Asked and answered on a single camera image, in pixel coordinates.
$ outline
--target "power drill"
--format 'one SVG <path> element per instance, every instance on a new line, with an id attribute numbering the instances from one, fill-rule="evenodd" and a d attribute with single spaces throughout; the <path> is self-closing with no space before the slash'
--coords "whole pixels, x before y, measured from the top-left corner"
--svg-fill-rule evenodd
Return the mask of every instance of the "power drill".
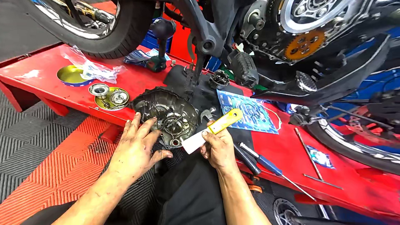
<path id="1" fill-rule="evenodd" d="M 167 68 L 165 59 L 165 50 L 167 48 L 167 39 L 170 38 L 176 30 L 176 24 L 170 20 L 158 19 L 151 24 L 150 29 L 158 42 L 158 55 L 152 56 L 146 62 L 146 68 L 153 72 L 160 72 Z"/>

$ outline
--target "orange sprocket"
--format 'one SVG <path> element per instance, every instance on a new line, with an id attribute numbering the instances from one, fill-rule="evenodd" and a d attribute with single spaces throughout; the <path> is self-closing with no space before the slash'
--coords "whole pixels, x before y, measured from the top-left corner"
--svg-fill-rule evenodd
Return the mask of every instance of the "orange sprocket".
<path id="1" fill-rule="evenodd" d="M 286 47 L 285 56 L 290 60 L 305 58 L 317 51 L 324 41 L 324 32 L 319 30 L 297 35 Z"/>

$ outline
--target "forearm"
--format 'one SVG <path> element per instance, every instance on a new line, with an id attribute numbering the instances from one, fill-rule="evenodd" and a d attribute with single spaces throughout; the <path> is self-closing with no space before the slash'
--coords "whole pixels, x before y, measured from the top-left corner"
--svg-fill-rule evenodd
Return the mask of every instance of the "forearm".
<path id="1" fill-rule="evenodd" d="M 229 172 L 218 171 L 226 222 L 228 225 L 270 225 L 258 207 L 239 168 Z"/>
<path id="2" fill-rule="evenodd" d="M 104 224 L 133 181 L 106 171 L 53 225 Z"/>

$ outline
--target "dirty hands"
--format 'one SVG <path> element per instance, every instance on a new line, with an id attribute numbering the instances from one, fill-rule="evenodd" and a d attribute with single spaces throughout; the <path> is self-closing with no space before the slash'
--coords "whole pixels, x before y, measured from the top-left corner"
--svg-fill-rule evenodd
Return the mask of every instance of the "dirty hands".
<path id="1" fill-rule="evenodd" d="M 172 153 L 168 150 L 158 150 L 153 155 L 151 153 L 154 143 L 161 135 L 160 130 L 149 133 L 156 121 L 157 118 L 151 118 L 139 127 L 140 113 L 137 112 L 132 121 L 126 122 L 121 140 L 107 171 L 132 183 L 156 162 L 166 157 L 172 158 Z"/>
<path id="2" fill-rule="evenodd" d="M 231 169 L 237 168 L 232 136 L 227 129 L 220 131 L 216 135 L 203 131 L 202 136 L 206 143 L 200 147 L 200 153 L 209 160 L 212 167 L 219 173 L 229 173 Z"/>

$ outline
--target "yellow handle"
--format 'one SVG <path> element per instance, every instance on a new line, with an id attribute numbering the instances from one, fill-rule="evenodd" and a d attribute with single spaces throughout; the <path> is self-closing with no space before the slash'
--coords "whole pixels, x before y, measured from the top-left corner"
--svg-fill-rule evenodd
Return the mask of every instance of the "yellow handle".
<path id="1" fill-rule="evenodd" d="M 219 118 L 217 121 L 215 121 L 213 124 L 208 126 L 207 128 L 210 130 L 211 133 L 216 134 L 223 129 L 227 128 L 229 125 L 232 123 L 240 120 L 243 117 L 243 113 L 240 109 L 234 108 L 225 115 L 223 115 L 221 118 Z"/>

